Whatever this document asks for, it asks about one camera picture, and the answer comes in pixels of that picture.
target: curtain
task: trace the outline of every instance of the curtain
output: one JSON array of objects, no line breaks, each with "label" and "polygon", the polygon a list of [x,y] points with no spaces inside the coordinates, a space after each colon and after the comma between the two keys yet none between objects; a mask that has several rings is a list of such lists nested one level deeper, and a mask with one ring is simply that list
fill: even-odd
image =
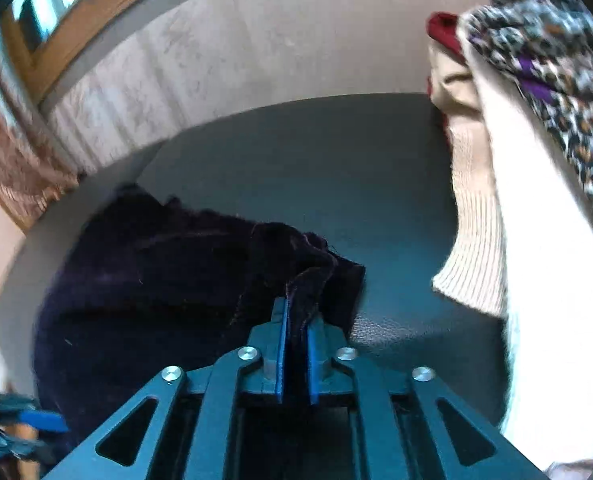
[{"label": "curtain", "polygon": [[68,189],[76,173],[29,99],[0,33],[0,204],[23,230]]}]

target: wooden window frame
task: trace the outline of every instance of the wooden window frame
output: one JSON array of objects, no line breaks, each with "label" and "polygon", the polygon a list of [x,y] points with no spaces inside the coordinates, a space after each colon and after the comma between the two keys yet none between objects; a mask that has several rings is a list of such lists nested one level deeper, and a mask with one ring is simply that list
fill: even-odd
[{"label": "wooden window frame", "polygon": [[68,65],[116,16],[138,0],[77,0],[34,52],[8,8],[1,17],[3,39],[30,98],[39,103]]}]

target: screw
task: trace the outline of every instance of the screw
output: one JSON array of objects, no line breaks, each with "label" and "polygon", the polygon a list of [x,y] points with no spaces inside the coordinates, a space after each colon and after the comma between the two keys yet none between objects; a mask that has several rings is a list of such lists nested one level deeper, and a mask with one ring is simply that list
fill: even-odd
[{"label": "screw", "polygon": [[412,370],[412,378],[419,383],[427,383],[436,377],[436,374],[432,368],[426,366],[419,366]]},{"label": "screw", "polygon": [[259,355],[259,351],[254,346],[244,346],[239,349],[239,359],[243,361],[251,361],[257,355]]},{"label": "screw", "polygon": [[183,370],[181,370],[178,366],[168,366],[163,368],[161,377],[168,383],[171,383],[172,381],[176,381],[182,373]]},{"label": "screw", "polygon": [[358,357],[358,350],[349,346],[343,346],[337,350],[337,359],[340,361],[352,361]]}]

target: leopard print fabric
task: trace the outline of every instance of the leopard print fabric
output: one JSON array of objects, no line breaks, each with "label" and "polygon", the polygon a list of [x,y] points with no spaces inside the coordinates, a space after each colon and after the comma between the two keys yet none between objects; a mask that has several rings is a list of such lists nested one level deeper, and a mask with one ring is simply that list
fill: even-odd
[{"label": "leopard print fabric", "polygon": [[470,43],[517,85],[593,205],[593,16],[580,0],[491,0]]}]

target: white fleece lining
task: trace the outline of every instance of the white fleece lining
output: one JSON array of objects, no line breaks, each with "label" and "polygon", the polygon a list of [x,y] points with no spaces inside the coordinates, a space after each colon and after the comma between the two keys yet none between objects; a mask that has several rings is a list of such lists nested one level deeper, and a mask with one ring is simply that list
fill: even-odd
[{"label": "white fleece lining", "polygon": [[458,38],[489,130],[507,263],[505,437],[540,469],[593,458],[593,228],[512,82]]}]

